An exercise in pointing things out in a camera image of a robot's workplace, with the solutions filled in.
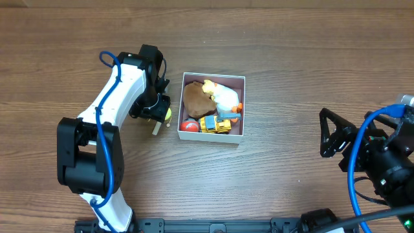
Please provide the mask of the brown plush toy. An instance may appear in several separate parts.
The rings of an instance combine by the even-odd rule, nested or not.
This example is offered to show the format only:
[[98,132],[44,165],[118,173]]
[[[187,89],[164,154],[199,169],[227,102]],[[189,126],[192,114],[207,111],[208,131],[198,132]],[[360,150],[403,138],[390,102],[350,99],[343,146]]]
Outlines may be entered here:
[[214,113],[215,102],[211,95],[202,90],[202,83],[192,82],[184,87],[182,101],[187,114],[192,118],[201,118]]

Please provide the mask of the white duck plush toy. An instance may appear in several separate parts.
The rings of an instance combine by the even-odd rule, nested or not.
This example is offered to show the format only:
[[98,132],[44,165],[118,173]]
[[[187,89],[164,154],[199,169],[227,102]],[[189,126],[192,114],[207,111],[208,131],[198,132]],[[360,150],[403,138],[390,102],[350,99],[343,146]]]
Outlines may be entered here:
[[216,103],[218,113],[241,113],[243,103],[233,89],[211,80],[204,80],[202,91],[209,94]]

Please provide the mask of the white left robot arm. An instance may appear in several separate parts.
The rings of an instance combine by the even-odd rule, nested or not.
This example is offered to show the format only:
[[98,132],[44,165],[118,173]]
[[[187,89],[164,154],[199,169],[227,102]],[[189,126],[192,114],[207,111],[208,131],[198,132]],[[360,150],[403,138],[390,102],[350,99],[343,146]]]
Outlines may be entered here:
[[108,82],[85,111],[62,118],[57,126],[58,182],[88,202],[96,215],[92,221],[77,221],[75,232],[141,232],[120,188],[120,128],[127,116],[154,120],[156,135],[170,120],[169,80],[160,71],[166,60],[152,45],[142,45],[137,54],[102,51],[104,55],[113,60]]

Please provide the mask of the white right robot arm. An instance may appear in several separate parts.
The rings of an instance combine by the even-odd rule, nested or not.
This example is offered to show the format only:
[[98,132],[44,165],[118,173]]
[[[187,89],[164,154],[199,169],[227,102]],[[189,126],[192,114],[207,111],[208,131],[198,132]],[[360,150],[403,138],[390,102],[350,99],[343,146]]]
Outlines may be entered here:
[[397,217],[413,231],[413,96],[400,94],[393,105],[369,111],[354,124],[320,111],[322,157],[340,152],[354,217],[340,220],[328,208],[300,217],[295,232],[370,232],[368,222]]

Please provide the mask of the red robot ball toy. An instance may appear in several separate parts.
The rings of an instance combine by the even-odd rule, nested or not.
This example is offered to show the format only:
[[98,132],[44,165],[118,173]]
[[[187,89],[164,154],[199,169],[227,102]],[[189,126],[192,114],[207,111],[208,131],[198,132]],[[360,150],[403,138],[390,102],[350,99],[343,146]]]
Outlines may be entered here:
[[200,131],[200,125],[197,120],[193,118],[187,118],[180,124],[180,130],[198,133]]

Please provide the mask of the white cardboard box pink inside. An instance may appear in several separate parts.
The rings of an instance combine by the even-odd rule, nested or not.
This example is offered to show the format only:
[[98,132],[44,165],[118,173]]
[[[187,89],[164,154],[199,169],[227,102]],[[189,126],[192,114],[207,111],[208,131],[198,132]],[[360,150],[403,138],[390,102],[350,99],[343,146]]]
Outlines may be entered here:
[[245,104],[245,96],[246,96],[246,88],[245,88],[245,77],[244,76],[234,76],[234,75],[224,75],[224,74],[204,74],[204,73],[196,73],[196,72],[185,72],[182,77],[182,88],[180,94],[180,105],[179,105],[179,114],[178,114],[178,134],[181,140],[198,140],[198,141],[206,141],[206,142],[220,142],[220,143],[231,143],[231,144],[239,144],[244,136],[244,128],[245,128],[245,110],[241,111],[241,120],[235,126],[232,126],[231,131],[228,135],[223,134],[213,134],[213,133],[196,133],[196,132],[188,132],[188,131],[181,131],[180,124],[186,118],[189,118],[182,98],[184,93],[185,85],[192,83],[192,82],[203,82],[204,80],[211,80],[213,82],[217,82],[224,86],[227,86],[233,89],[238,95],[239,100],[244,105]]

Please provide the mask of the wooden pellet drum toy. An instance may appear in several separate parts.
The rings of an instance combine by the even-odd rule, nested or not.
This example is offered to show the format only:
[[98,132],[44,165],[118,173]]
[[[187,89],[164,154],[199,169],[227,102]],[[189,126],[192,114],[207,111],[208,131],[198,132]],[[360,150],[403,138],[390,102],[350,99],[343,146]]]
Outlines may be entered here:
[[161,128],[161,126],[163,124],[165,124],[166,127],[169,128],[170,127],[170,123],[171,123],[171,118],[172,118],[172,111],[169,108],[168,111],[167,111],[167,113],[166,113],[166,116],[165,116],[164,121],[163,122],[157,122],[155,124],[155,127],[153,128],[152,134],[153,135],[158,135],[158,132],[159,132],[159,130],[160,130],[160,128]]

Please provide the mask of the yellow toy truck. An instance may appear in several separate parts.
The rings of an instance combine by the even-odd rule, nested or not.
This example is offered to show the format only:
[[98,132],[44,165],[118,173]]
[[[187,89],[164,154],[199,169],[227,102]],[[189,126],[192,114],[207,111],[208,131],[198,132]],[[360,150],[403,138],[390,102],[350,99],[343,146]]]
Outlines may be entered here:
[[199,119],[202,133],[229,134],[232,129],[231,119],[240,120],[240,113],[219,113],[207,115]]

